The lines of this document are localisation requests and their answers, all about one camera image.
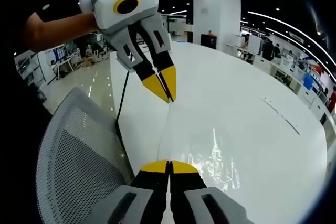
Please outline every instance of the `glossy floor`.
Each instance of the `glossy floor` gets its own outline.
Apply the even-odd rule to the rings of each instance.
[[[44,90],[47,101],[44,106],[54,113],[65,96],[74,88],[82,89],[104,111],[115,115],[111,84],[110,59],[90,68],[80,68],[60,80],[52,81]]]

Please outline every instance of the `person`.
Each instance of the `person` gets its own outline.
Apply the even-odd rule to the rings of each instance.
[[[328,88],[325,88],[323,94],[324,94],[325,96],[327,96],[328,93],[329,93],[329,89],[328,89]]]
[[[298,59],[298,66],[301,70],[305,71],[306,70],[306,66],[305,66],[305,63],[304,63],[304,59]]]
[[[331,96],[330,96],[326,105],[327,105],[327,108],[328,108],[330,113],[335,109],[335,105],[336,105],[336,86],[333,87],[333,92],[332,92],[332,94],[331,94]],[[323,114],[323,117],[320,120],[321,124],[324,125],[326,120],[327,120],[327,115]]]
[[[336,86],[333,87],[333,92],[331,94],[331,97],[329,98],[328,104],[328,110],[331,113],[335,109],[336,104]]]
[[[36,13],[47,0],[3,0],[2,150],[5,202],[15,209],[14,223],[42,223],[36,202],[38,150],[51,114],[18,74],[14,54],[20,48],[46,50],[98,30],[94,13],[44,22]]]
[[[273,47],[273,61],[276,64],[280,64],[281,63],[281,53],[280,53],[280,45],[277,43],[275,47]]]
[[[265,36],[262,36],[263,40],[263,53],[262,56],[266,60],[272,60],[272,51],[273,51],[273,42],[269,38],[270,33],[266,33]]]
[[[273,47],[273,57],[274,58],[281,58],[281,52],[280,52],[280,45],[279,43],[276,44],[275,47]]]
[[[91,47],[90,44],[88,44],[87,47],[86,47],[85,55],[86,55],[87,57],[92,56],[92,47]]]

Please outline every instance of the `white table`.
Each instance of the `white table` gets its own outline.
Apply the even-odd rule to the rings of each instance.
[[[176,42],[171,57],[173,104],[143,87],[135,73],[129,76],[119,124],[135,174],[157,159],[188,162],[208,187],[243,205],[254,223],[297,223],[323,186],[322,125],[287,87],[237,58]],[[115,58],[112,53],[118,110],[127,72]]]
[[[74,57],[75,55],[72,55],[70,56],[69,58],[67,58],[66,60],[64,61],[58,61],[53,67],[52,67],[52,70],[54,70],[55,68],[57,68],[57,80],[59,80],[59,67],[62,66],[63,64],[67,63],[71,69],[71,71],[73,72],[74,71],[74,68],[72,67],[70,61],[72,60],[72,58]]]

